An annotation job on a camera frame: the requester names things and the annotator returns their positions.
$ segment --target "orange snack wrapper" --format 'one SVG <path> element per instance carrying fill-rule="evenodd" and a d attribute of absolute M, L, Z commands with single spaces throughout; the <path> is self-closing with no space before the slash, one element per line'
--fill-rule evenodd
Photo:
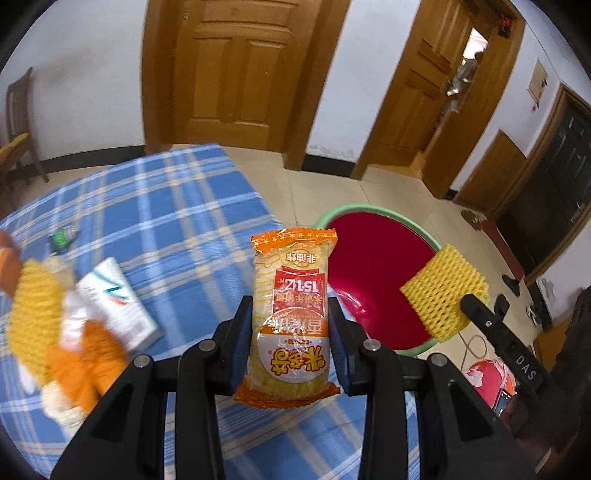
<path fill-rule="evenodd" d="M 290 228 L 251 238 L 255 254 L 251 350 L 235 400 L 293 408 L 340 393 L 328 381 L 327 271 L 334 230 Z"/>

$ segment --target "wooden door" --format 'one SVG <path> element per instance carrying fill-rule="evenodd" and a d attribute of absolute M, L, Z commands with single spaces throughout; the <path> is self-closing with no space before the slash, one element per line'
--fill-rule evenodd
<path fill-rule="evenodd" d="M 360 165 L 406 167 L 425 148 L 471 30 L 470 9 L 464 1 L 421 2 Z"/>
<path fill-rule="evenodd" d="M 491 218 L 527 164 L 527 157 L 519 147 L 505 132 L 499 130 L 484 157 L 454 198 L 454 203 L 478 210 Z"/>
<path fill-rule="evenodd" d="M 174 62 L 177 143 L 279 151 L 322 0 L 187 0 Z"/>
<path fill-rule="evenodd" d="M 591 201 L 591 119 L 571 103 L 538 167 L 497 220 L 531 273 L 567 236 Z"/>

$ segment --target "small bottle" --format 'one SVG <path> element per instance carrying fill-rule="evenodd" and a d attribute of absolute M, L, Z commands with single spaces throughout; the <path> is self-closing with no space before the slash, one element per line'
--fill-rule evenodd
<path fill-rule="evenodd" d="M 47 240 L 52 253 L 61 254 L 68 250 L 68 247 L 78 236 L 78 229 L 74 225 L 66 225 L 56 233 L 50 235 Z"/>

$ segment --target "metal screw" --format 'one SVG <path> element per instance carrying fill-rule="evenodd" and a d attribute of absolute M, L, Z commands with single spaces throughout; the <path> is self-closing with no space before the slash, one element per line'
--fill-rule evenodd
<path fill-rule="evenodd" d="M 376 352 L 381 346 L 382 344 L 374 338 L 367 338 L 363 341 L 363 348 L 370 352 Z"/>
<path fill-rule="evenodd" d="M 143 368 L 148 365 L 150 362 L 150 358 L 148 355 L 138 355 L 134 358 L 134 365 L 138 368 Z"/>
<path fill-rule="evenodd" d="M 443 365 L 447 364 L 447 357 L 442 353 L 434 353 L 429 357 L 431 363 L 433 365 L 437 365 L 438 367 L 443 367 Z"/>
<path fill-rule="evenodd" d="M 199 342 L 199 349 L 202 352 L 211 352 L 216 347 L 216 341 L 212 338 L 208 338 L 206 340 L 201 340 Z"/>

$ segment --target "green basin rim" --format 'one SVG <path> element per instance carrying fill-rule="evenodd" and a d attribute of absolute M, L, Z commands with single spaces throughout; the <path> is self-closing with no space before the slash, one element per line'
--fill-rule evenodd
<path fill-rule="evenodd" d="M 406 225 L 411 230 L 417 232 L 423 239 L 436 251 L 439 252 L 441 250 L 441 245 L 437 240 L 435 240 L 429 232 L 427 232 L 423 227 L 413 222 L 411 219 L 406 218 L 404 215 L 400 215 L 392 210 L 388 210 L 387 208 L 376 207 L 374 205 L 367 205 L 364 203 L 352 203 L 349 205 L 341 205 L 327 213 L 325 213 L 318 221 L 314 224 L 315 228 L 327 228 L 329 223 L 332 222 L 334 219 L 346 215 L 348 213 L 357 213 L 357 212 L 367 212 L 367 213 L 377 213 L 378 215 L 382 215 L 384 217 L 391 218 L 392 220 L 396 220 L 403 225 Z M 405 356 L 417 356 L 420 353 L 426 352 L 429 350 L 433 345 L 437 343 L 437 339 L 431 338 L 426 342 L 422 343 L 413 348 L 409 348 L 406 350 L 396 350 L 396 353 L 399 355 Z"/>

